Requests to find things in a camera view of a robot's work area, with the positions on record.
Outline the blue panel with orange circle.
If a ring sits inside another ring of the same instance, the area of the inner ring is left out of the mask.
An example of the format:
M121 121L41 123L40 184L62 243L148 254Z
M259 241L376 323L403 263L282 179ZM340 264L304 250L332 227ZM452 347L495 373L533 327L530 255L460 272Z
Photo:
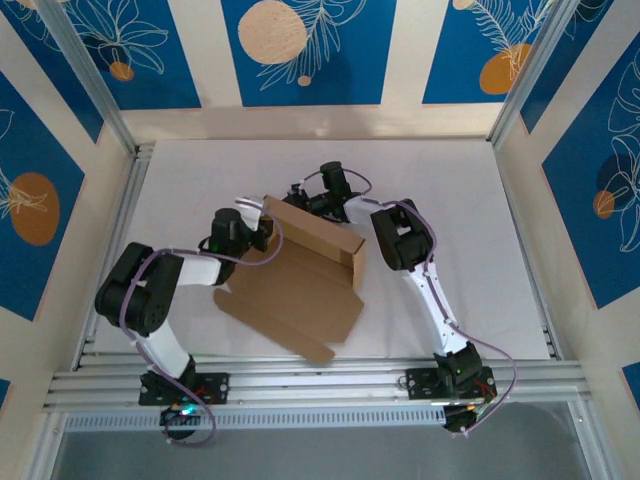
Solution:
M640 287L640 40L543 163L595 305Z
M449 0L422 103L505 100L555 0Z
M0 72L0 307L33 321L84 172Z

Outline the brown cardboard box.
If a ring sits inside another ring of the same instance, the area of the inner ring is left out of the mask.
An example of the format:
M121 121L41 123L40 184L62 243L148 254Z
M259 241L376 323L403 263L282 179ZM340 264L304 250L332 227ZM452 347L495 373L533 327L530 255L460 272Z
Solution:
M316 363L335 356L357 322L364 302L356 294L366 265L366 241L353 231L272 196L269 214L282 227L266 252L244 255L227 288L214 291L219 310L281 347ZM266 264L255 263L268 255Z

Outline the blue panel with beige circle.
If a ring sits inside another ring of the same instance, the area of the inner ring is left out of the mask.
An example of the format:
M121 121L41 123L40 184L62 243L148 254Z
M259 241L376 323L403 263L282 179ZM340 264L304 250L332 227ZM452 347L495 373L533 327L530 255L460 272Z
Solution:
M245 107L378 105L397 0L221 0Z

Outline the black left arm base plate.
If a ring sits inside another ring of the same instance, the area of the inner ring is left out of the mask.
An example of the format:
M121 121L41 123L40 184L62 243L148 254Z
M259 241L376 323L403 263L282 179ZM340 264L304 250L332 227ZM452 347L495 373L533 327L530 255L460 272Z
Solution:
M228 373L194 373L179 381L207 405L225 405L229 392ZM160 375L148 372L141 376L138 404L141 406L169 406L194 403L186 393Z

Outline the blue flower print wall panel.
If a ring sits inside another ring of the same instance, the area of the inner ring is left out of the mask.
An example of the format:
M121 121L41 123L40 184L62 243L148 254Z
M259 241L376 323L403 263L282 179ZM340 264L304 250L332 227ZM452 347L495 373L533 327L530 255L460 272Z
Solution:
M63 8L120 109L201 106L168 0L69 0Z
M35 9L33 0L0 0L2 12L87 135L98 142L104 120Z
M614 0L535 129L575 116L638 30L640 0Z

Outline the grey metal panel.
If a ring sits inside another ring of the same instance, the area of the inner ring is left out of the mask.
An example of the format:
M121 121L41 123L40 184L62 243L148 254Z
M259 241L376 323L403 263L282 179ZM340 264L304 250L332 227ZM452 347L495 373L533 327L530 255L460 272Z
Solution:
M562 403L503 406L467 438L435 426L67 433L52 480L592 480Z

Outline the aluminium corner upright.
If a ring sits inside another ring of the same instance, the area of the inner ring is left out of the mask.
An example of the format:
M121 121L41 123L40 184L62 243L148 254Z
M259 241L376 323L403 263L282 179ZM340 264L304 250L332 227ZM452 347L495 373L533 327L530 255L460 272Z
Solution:
M578 398L568 407L591 479L619 480L618 465L594 402Z
M39 415L21 480L51 480L67 418L67 413L59 412Z

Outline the aluminium side rail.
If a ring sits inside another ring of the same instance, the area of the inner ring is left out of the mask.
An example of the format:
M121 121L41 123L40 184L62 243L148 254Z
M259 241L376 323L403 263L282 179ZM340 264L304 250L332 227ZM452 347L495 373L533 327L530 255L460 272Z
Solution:
M94 306L95 296L110 272L111 267L118 259L122 245L126 240L154 148L154 143L139 145L131 166L127 170L126 182L123 184L124 189L119 197L117 208L114 210L110 223L110 236L106 245L101 268L96 279L93 281L92 289L89 291L89 304L70 363L71 371L76 371L80 368L82 357L88 345L91 345L95 340L95 334L99 324L99 314L96 312Z
M547 345L549 357L551 360L560 361L564 359L562 347L558 344L558 339L556 336L556 332L554 330L554 326L552 324L552 319L550 317L547 304L543 300L542 291L540 289L540 284L537 278L537 274L531 263L531 257L527 250L527 245L525 242L522 225L518 215L516 198L514 196L513 189L510 185L510 181L508 179L507 172L503 165L503 162L499 158L499 155L496 152L496 149L492 148L492 150L495 157L495 163L500 176L502 188L504 190L504 195L509 208L512 223L514 225L515 234L518 240L521 256L523 258L524 267L528 277L528 282L533 295L534 303L536 305L538 317L540 319L541 330L545 337L545 343Z

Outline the aluminium frame cross rail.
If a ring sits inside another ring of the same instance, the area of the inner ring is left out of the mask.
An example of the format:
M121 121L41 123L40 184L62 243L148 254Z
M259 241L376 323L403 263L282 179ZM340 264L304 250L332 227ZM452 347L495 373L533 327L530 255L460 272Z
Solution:
M231 359L201 356L200 372L230 375L230 408L287 408L405 404L403 376L429 360L336 359L313 366L292 358ZM487 361L498 391L512 402L572 401L592 397L576 361ZM46 412L129 410L138 406L143 364L131 355L85 356L76 371L57 372L45 395Z

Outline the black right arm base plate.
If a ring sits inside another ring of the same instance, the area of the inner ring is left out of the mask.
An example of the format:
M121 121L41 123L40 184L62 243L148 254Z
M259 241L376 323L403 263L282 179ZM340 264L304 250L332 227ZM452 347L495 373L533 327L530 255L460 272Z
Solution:
M493 372L489 367L482 367L479 373L470 379L454 385L436 368L413 368L405 373L406 385L410 400L493 400L497 397L497 389Z

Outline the aluminium frame post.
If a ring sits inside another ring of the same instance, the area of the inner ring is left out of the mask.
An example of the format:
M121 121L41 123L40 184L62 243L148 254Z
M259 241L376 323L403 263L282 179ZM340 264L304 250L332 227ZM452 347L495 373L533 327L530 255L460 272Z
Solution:
M51 37L93 105L124 149L135 158L138 146L121 111L63 7L56 0L33 0Z
M556 0L507 94L487 141L497 146L519 119L530 134L614 0Z

